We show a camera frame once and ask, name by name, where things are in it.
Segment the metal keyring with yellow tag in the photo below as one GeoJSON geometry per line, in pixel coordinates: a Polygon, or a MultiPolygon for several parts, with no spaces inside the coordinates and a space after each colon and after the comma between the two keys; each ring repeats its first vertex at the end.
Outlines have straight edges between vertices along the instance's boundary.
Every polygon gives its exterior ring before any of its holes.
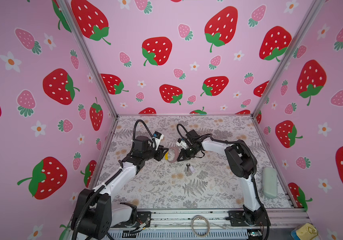
{"type": "Polygon", "coordinates": [[[168,152],[164,156],[164,160],[166,160],[168,163],[172,164],[175,163],[178,159],[180,153],[180,149],[176,147],[169,147],[168,152]]]}

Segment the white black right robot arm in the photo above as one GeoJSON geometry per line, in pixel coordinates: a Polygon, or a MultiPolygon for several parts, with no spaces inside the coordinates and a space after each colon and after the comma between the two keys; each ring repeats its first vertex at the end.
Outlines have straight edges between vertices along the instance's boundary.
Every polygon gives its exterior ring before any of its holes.
{"type": "Polygon", "coordinates": [[[226,157],[232,173],[239,178],[244,195],[244,221],[250,226],[271,222],[267,210],[262,204],[255,175],[257,173],[257,159],[243,140],[222,141],[212,137],[211,134],[199,136],[196,131],[187,132],[177,140],[181,148],[178,161],[187,161],[197,156],[199,152],[215,152],[226,157]]]}

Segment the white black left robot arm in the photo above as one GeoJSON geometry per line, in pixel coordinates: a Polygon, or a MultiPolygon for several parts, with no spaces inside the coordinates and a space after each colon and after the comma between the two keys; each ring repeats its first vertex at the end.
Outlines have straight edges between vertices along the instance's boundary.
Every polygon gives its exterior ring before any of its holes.
{"type": "Polygon", "coordinates": [[[137,207],[129,203],[114,204],[118,192],[131,181],[151,159],[161,161],[168,148],[160,145],[163,135],[155,132],[151,138],[136,137],[132,148],[119,161],[118,171],[93,189],[84,189],[78,195],[71,220],[72,239],[78,234],[89,239],[103,239],[108,230],[118,224],[132,226],[137,220],[137,207]]]}

